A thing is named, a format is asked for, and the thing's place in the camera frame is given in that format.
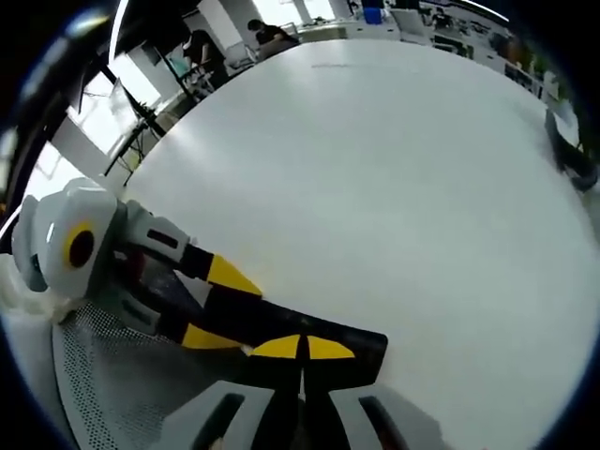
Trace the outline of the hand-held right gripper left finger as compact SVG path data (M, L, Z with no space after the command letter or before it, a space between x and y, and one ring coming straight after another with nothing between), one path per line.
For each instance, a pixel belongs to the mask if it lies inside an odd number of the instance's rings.
M163 449L289 449L299 422L300 335L264 342L230 381L164 419Z

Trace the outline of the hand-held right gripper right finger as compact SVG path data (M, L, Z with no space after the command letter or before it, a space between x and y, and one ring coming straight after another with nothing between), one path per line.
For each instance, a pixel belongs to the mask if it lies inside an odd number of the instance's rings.
M334 340L307 337L307 432L315 449L444 449L439 423L377 383L381 362Z

